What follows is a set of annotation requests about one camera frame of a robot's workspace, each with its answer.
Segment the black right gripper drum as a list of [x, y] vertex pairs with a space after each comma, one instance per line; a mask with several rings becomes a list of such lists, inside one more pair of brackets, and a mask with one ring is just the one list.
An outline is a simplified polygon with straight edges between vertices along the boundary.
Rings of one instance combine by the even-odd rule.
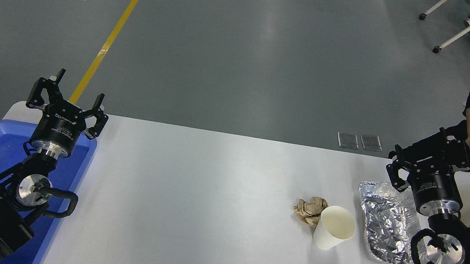
[[406, 163], [407, 183], [411, 186], [415, 208], [419, 214], [433, 216], [438, 213], [460, 216], [463, 202], [455, 181], [455, 173], [468, 172], [436, 157]]

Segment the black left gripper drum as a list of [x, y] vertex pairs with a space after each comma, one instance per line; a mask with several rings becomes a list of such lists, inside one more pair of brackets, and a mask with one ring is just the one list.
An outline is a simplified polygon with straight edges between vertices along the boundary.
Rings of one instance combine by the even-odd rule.
[[59, 155], [70, 156], [86, 128], [82, 112], [68, 101], [48, 104], [31, 136], [30, 146], [39, 149], [53, 145]]

